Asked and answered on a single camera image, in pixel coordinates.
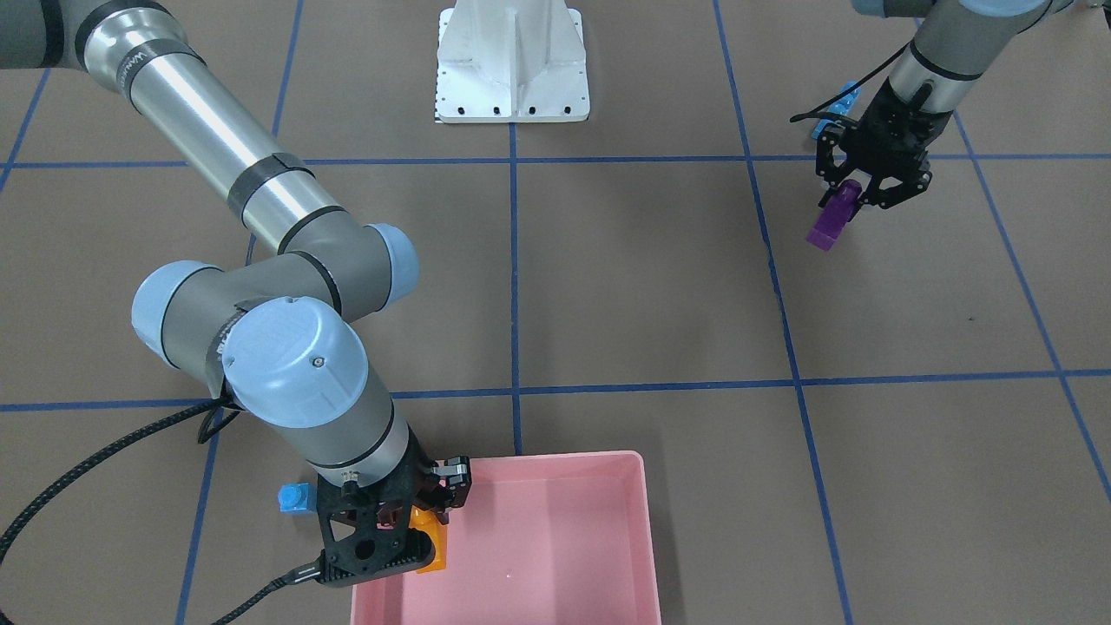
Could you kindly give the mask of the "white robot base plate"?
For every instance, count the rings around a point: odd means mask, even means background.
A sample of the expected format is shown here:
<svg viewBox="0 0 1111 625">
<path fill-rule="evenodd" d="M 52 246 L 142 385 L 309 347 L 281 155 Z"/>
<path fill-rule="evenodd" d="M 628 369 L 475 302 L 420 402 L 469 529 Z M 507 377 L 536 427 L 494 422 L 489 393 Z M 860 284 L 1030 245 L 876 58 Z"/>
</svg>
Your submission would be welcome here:
<svg viewBox="0 0 1111 625">
<path fill-rule="evenodd" d="M 564 123 L 590 115 L 582 16 L 563 1 L 457 1 L 437 27 L 437 122 Z"/>
</svg>

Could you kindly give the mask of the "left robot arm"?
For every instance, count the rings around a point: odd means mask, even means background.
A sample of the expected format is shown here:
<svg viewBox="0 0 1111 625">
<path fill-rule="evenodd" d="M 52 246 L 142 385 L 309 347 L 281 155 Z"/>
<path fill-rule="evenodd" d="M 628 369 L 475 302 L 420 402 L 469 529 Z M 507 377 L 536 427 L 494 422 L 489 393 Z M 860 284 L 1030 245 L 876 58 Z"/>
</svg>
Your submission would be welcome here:
<svg viewBox="0 0 1111 625">
<path fill-rule="evenodd" d="M 818 135 L 815 173 L 830 201 L 891 208 L 924 193 L 932 181 L 928 149 L 959 103 L 1020 33 L 1064 11 L 1071 1 L 854 1 L 861 16 L 919 17 L 915 36 L 857 120 L 818 108 L 829 120 Z"/>
</svg>

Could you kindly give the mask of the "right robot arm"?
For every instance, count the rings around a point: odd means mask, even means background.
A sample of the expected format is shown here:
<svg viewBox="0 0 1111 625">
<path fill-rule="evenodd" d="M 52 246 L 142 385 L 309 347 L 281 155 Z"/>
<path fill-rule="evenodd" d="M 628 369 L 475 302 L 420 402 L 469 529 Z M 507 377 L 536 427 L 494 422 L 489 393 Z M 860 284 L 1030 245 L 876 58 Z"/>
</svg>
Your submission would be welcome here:
<svg viewBox="0 0 1111 625">
<path fill-rule="evenodd" d="M 436 174 L 480 179 L 500 165 L 449 165 L 456 129 L 431 110 L 436 1 L 174 1 L 169 10 L 217 75 L 286 145 L 328 158 L 320 177 L 358 216 L 391 222 L 419 248 L 422 281 L 368 317 L 374 364 L 436 454 L 483 456 L 503 442 L 486 399 L 434 389 L 503 383 L 483 351 L 483 262 L 464 238 L 473 201 Z M 3 74 L 3 523 L 90 452 L 206 387 L 170 371 L 128 323 L 136 286 L 168 261 L 236 268 L 247 233 L 172 147 L 119 95 L 67 69 Z M 119 452 L 36 516 L 3 565 L 16 622 L 171 622 L 221 612 L 317 550 L 313 523 L 273 510 L 273 487 L 306 472 L 243 415 L 214 442 L 197 424 Z"/>
</svg>

